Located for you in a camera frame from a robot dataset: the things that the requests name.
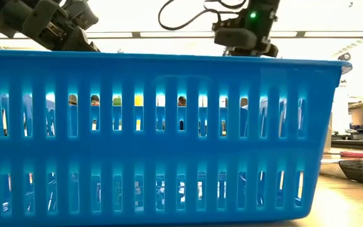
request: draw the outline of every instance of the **blue plastic basket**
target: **blue plastic basket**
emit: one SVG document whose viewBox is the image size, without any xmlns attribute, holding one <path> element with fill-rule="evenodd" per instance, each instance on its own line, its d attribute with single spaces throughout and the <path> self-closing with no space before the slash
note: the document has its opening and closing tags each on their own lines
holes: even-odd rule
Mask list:
<svg viewBox="0 0 363 227">
<path fill-rule="evenodd" d="M 305 217 L 334 90 L 348 68 L 0 50 L 0 225 Z"/>
</svg>

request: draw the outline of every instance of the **table surface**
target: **table surface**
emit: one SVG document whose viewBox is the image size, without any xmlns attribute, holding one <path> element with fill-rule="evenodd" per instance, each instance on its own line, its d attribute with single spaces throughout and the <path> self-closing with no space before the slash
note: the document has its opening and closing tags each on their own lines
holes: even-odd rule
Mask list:
<svg viewBox="0 0 363 227">
<path fill-rule="evenodd" d="M 363 184 L 350 180 L 319 176 L 312 211 L 306 218 L 269 224 L 220 224 L 208 226 L 363 226 Z"/>
</svg>

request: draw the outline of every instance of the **green led light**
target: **green led light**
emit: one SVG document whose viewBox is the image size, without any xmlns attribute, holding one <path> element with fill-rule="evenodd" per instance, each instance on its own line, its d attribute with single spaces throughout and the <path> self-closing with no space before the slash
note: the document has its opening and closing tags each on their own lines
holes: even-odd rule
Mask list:
<svg viewBox="0 0 363 227">
<path fill-rule="evenodd" d="M 257 13 L 256 12 L 252 12 L 250 13 L 250 18 L 256 18 L 257 17 Z"/>
</svg>

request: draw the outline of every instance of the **wooden table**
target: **wooden table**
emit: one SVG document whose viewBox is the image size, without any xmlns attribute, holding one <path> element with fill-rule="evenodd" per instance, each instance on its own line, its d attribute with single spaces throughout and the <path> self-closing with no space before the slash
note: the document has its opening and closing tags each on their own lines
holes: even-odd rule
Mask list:
<svg viewBox="0 0 363 227">
<path fill-rule="evenodd" d="M 312 211 L 306 218 L 269 224 L 210 226 L 360 227 L 363 226 L 363 184 L 320 176 Z"/>
</svg>

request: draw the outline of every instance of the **ceiling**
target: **ceiling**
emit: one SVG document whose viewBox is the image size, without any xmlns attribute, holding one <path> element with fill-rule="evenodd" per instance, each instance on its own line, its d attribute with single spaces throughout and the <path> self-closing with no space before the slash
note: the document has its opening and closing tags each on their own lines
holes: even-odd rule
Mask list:
<svg viewBox="0 0 363 227">
<path fill-rule="evenodd" d="M 165 33 L 158 24 L 158 11 L 166 1 L 89 0 L 99 22 L 88 29 L 88 37 L 104 52 L 222 54 L 223 47 L 211 38 L 215 15 L 203 15 L 178 33 Z M 203 10 L 202 2 L 176 0 L 163 11 L 162 22 L 181 25 Z M 207 6 L 221 9 L 217 3 Z M 354 70 L 343 76 L 342 86 L 350 88 L 352 101 L 363 99 L 363 0 L 281 0 L 277 15 L 271 37 L 280 50 L 279 57 L 337 59 L 349 52 Z M 0 34 L 0 46 L 43 50 L 21 34 L 15 37 L 7 39 Z"/>
</svg>

